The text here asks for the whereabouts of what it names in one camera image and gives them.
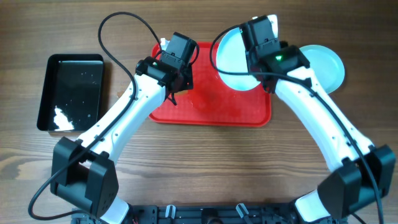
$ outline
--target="wood grain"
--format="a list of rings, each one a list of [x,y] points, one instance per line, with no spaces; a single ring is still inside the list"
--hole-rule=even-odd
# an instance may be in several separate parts
[[[377,144],[398,154],[398,3],[396,1],[0,1],[0,223],[41,223],[27,214],[34,192],[50,176],[61,134],[36,127],[47,59],[100,53],[96,33],[116,11],[142,16],[159,37],[174,31],[212,41],[252,16],[277,14],[280,38],[320,44],[343,59],[346,78],[331,94],[345,115]],[[155,44],[129,17],[111,19],[104,44],[134,70]],[[107,63],[106,111],[129,83]],[[291,110],[272,97],[262,128],[182,126],[144,122],[119,160],[119,195],[133,205],[286,202],[317,187],[328,171],[313,139]],[[77,133],[66,134],[75,138]],[[387,223],[398,223],[398,172],[383,199]],[[54,215],[71,205],[46,190],[35,211]],[[377,222],[375,206],[359,214]],[[69,223],[63,218],[51,223]]]

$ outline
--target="black tray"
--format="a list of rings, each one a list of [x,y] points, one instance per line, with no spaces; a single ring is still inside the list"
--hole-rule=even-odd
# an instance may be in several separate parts
[[[37,128],[86,131],[100,118],[104,60],[99,54],[55,54],[45,73]]]

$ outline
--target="red tray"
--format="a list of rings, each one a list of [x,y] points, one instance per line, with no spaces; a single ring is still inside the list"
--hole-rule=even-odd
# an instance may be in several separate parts
[[[260,127],[271,118],[271,98],[261,85],[236,91],[221,80],[210,64],[211,43],[199,42],[200,54],[193,64],[193,90],[175,94],[177,106],[166,100],[149,117],[158,123]],[[218,45],[213,51],[216,58]],[[159,46],[152,49],[152,56]]]

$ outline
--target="wooden tabletop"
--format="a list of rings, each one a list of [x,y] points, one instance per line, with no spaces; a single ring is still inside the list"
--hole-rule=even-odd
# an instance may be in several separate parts
[[[320,44],[343,60],[344,84],[331,94],[374,144],[398,155],[398,3],[396,1],[0,1],[0,223],[42,223],[27,214],[34,192],[50,177],[52,151],[64,134],[36,128],[47,59],[99,53],[106,64],[105,112],[129,84],[101,50],[100,22],[112,12],[142,16],[159,37],[181,32],[212,41],[252,16],[277,14],[290,44]],[[134,71],[155,40],[139,21],[111,19],[107,48]],[[66,134],[75,138],[78,133]],[[116,167],[119,196],[133,205],[288,202],[328,174],[323,156],[293,112],[272,96],[272,119],[261,128],[156,124],[147,119]],[[398,171],[384,198],[387,223],[398,222]],[[47,189],[35,212],[54,215],[71,205]],[[377,222],[375,204],[358,212]],[[69,223],[63,218],[51,223]]]

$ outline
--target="white plate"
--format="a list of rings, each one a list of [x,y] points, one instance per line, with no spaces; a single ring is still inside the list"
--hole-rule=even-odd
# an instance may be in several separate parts
[[[217,67],[226,72],[248,72],[245,48],[239,28],[230,30],[220,42],[216,55]],[[252,75],[238,76],[218,73],[230,88],[248,91],[260,84]]]
[[[334,51],[321,45],[307,45],[300,50],[310,61],[310,67],[327,93],[335,91],[343,83],[344,65]]]

